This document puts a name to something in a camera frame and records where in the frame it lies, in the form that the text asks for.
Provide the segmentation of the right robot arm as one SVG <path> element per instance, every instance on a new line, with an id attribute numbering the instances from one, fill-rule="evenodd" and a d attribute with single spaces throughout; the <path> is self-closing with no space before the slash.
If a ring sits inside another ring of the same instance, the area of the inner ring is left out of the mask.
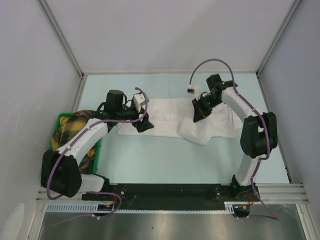
<path id="1" fill-rule="evenodd" d="M 260 113 L 237 90 L 234 81 L 222 81 L 219 74 L 206 79 L 208 93 L 192 100 L 195 123 L 207 118 L 220 104 L 230 107 L 242 122 L 240 146 L 243 157 L 231 179 L 229 194 L 234 201 L 256 199 L 255 177 L 263 160 L 269 158 L 278 145 L 277 118 L 273 112 Z"/>

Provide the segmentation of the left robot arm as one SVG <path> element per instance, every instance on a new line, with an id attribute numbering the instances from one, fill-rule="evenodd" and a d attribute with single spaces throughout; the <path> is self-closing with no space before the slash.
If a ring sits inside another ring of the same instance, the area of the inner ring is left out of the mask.
<path id="1" fill-rule="evenodd" d="M 110 90 L 105 102 L 71 140 L 43 154 L 40 184 L 49 200 L 62 196 L 72 198 L 77 193 L 93 193 L 100 200 L 110 196 L 111 188 L 104 176 L 82 174 L 79 166 L 88 151 L 117 124 L 131 124 L 139 133 L 154 127 L 147 113 L 146 93 L 138 87 L 135 90 L 130 105 L 124 103 L 123 91 Z"/>

